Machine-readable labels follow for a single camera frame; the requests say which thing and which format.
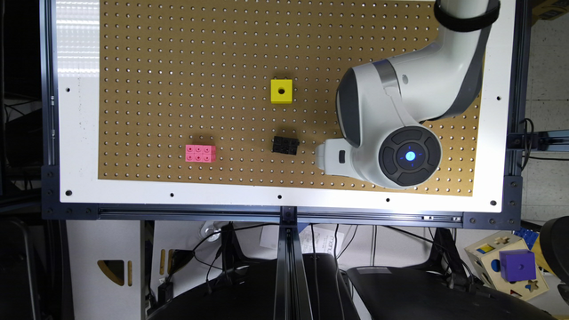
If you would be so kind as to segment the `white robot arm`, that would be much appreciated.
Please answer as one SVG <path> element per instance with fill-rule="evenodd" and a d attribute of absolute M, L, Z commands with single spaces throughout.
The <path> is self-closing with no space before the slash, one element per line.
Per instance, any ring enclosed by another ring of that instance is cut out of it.
<path fill-rule="evenodd" d="M 384 188 L 428 180 L 442 161 L 423 122 L 462 114 L 481 91 L 485 48 L 498 1 L 437 1 L 434 42 L 349 68 L 336 90 L 342 135 L 316 149 L 317 167 Z"/>

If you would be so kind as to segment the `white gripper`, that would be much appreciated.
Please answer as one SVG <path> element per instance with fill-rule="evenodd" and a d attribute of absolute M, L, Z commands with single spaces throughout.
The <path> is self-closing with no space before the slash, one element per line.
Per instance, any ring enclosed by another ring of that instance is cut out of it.
<path fill-rule="evenodd" d="M 343 138 L 329 139 L 316 148 L 316 166 L 326 175 L 355 176 L 353 147 Z"/>

